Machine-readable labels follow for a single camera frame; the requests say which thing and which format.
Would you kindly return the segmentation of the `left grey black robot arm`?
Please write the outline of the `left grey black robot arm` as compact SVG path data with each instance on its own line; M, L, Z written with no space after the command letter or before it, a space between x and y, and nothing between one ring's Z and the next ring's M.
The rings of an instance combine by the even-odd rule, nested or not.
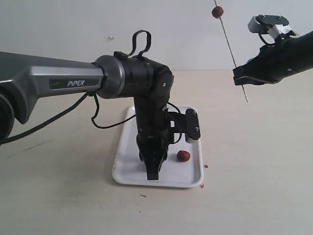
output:
M167 102L173 74L163 64L120 53L100 56L92 63L0 54L0 142L9 143L43 128L40 124L10 136L15 121L26 123L39 98L82 93L84 97L134 100L136 142L148 180L157 180L172 141Z

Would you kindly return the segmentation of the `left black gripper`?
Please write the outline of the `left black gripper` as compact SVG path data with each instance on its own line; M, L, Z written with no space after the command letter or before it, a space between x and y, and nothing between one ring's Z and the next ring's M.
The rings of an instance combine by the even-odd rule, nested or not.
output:
M159 179L159 171L168 157L170 142L167 103L169 95L156 99L135 98L139 158L144 162L148 181Z

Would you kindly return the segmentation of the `right grey black robot arm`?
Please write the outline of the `right grey black robot arm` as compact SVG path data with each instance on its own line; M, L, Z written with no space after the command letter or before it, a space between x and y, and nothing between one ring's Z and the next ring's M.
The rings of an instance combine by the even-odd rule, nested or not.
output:
M260 48L256 57L233 69L236 86L276 84L313 68L313 33Z

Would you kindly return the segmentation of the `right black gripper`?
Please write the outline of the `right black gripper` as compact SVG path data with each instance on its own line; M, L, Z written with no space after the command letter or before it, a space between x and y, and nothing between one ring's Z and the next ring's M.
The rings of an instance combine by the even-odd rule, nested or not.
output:
M290 38L261 49L245 64L233 69L235 86L275 84L303 71L303 37Z

